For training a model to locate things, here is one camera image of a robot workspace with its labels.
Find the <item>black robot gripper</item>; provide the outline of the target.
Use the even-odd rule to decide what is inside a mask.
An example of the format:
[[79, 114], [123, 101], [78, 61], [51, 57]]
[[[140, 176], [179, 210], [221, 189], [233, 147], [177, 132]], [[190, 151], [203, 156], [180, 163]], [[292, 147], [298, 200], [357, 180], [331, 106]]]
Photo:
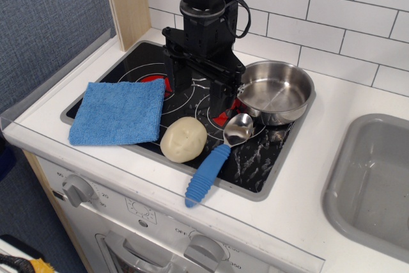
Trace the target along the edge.
[[236, 40], [238, 2], [222, 1], [199, 10], [180, 1], [183, 29], [167, 27], [164, 64], [173, 92], [182, 92], [192, 83], [192, 71], [211, 80], [210, 116], [218, 117], [236, 98], [244, 67], [233, 54]]

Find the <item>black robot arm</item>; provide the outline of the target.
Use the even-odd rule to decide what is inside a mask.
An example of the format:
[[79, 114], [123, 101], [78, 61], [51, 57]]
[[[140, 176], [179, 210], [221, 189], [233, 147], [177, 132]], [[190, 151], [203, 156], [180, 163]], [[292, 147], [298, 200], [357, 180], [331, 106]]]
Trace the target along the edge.
[[164, 64], [175, 93], [200, 75], [210, 82], [209, 114], [218, 117], [235, 101], [245, 66], [233, 54], [238, 7], [243, 0], [181, 0], [183, 29], [166, 27], [162, 34]]

